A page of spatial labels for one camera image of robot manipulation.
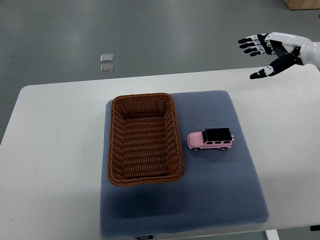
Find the wicker basket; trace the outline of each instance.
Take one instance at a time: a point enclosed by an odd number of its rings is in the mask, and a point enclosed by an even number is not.
[[[173,97],[167,93],[116,97],[110,114],[108,180],[132,186],[172,182],[183,174]]]

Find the clear plastic piece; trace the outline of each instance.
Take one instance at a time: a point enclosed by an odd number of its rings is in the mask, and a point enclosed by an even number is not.
[[[114,71],[114,64],[113,63],[106,63],[101,64],[101,71],[100,73],[112,73]]]
[[[105,53],[101,55],[100,62],[112,62],[114,60],[114,55],[113,53]]]

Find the blue cushion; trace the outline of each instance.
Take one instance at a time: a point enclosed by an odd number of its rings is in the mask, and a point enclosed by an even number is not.
[[[247,223],[264,223],[268,209],[240,123],[226,91],[171,94],[185,171],[175,182],[114,186],[107,178],[111,102],[105,108],[100,232],[103,237],[145,236]],[[230,128],[232,148],[192,151],[187,135]]]

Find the gray floor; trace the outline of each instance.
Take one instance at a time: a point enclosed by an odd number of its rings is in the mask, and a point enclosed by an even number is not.
[[[244,54],[239,39],[284,32],[318,42],[319,14],[283,0],[0,0],[0,141],[24,86],[262,67],[275,58]],[[103,53],[114,54],[113,73],[100,73]],[[278,232],[320,239],[308,227]]]

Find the robotic hand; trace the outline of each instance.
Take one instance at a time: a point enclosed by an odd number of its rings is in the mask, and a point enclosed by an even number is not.
[[[320,42],[287,33],[272,32],[248,36],[238,41],[244,53],[250,56],[277,55],[279,58],[258,72],[250,79],[271,77],[290,68],[294,64],[313,64],[320,68]]]

